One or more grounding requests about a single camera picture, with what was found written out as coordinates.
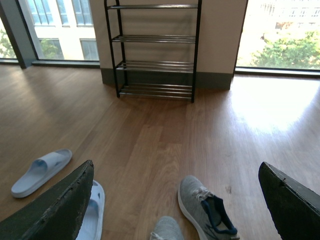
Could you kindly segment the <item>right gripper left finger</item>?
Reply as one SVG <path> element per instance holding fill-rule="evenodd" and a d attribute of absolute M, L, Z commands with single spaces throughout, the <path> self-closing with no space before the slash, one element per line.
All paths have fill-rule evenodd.
<path fill-rule="evenodd" d="M 94 164 L 85 161 L 32 202 L 2 220 L 2 240 L 74 240 L 87 210 Z"/>

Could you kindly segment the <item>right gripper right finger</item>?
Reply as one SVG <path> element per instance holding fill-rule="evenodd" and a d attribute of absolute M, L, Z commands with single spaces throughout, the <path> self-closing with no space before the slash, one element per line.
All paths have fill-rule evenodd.
<path fill-rule="evenodd" d="M 275 228 L 283 240 L 320 238 L 320 196 L 273 165 L 262 162 L 260 187 Z"/>

